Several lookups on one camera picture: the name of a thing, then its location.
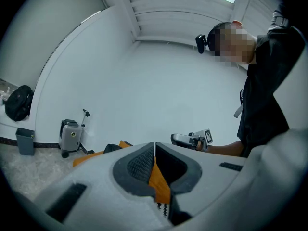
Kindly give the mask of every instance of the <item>tiled floor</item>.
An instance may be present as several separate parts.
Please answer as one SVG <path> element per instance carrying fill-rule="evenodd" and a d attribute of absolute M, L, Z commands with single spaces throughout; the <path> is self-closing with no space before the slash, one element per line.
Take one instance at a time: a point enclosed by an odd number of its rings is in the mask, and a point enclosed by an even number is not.
<path fill-rule="evenodd" d="M 0 144 L 0 167 L 13 190 L 34 200 L 41 190 L 73 168 L 75 158 L 84 155 L 78 151 L 63 159 L 58 148 L 35 148 L 34 156 L 24 156 L 17 147 Z"/>

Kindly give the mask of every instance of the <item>gray trash bin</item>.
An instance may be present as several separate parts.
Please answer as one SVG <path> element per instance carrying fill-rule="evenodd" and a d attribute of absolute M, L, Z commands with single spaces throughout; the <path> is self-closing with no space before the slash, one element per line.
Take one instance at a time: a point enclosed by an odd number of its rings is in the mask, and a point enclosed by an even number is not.
<path fill-rule="evenodd" d="M 34 131 L 18 128 L 16 131 L 17 145 L 21 155 L 34 155 L 33 139 Z"/>

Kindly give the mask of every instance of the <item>black shirt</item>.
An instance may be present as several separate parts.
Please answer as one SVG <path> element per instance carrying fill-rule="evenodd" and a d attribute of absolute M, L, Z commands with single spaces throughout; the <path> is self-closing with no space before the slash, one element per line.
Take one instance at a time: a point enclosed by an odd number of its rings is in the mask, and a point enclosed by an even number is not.
<path fill-rule="evenodd" d="M 289 129 L 273 93 L 299 58 L 304 41 L 296 30 L 274 29 L 257 37 L 256 64 L 247 71 L 243 111 L 237 136 L 244 145 L 243 157 Z"/>

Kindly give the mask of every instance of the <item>man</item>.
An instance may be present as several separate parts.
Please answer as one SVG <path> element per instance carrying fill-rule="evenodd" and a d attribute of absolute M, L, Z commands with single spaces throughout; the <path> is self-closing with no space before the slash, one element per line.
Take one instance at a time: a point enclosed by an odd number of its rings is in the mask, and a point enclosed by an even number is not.
<path fill-rule="evenodd" d="M 248 157 L 254 147 L 289 129 L 273 93 L 291 71 L 305 43 L 288 18 L 288 10 L 281 4 L 267 35 L 254 37 L 238 21 L 220 23 L 210 31 L 207 45 L 215 56 L 249 67 L 237 111 L 238 115 L 242 111 L 237 133 L 240 141 L 209 146 L 206 152 Z"/>

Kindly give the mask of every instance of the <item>backpack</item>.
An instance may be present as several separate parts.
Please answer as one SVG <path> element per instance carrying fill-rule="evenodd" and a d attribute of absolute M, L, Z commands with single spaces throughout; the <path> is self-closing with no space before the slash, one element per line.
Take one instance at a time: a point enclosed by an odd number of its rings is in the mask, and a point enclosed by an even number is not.
<path fill-rule="evenodd" d="M 5 113 L 13 121 L 21 121 L 30 114 L 34 92 L 29 86 L 17 88 L 5 102 Z"/>

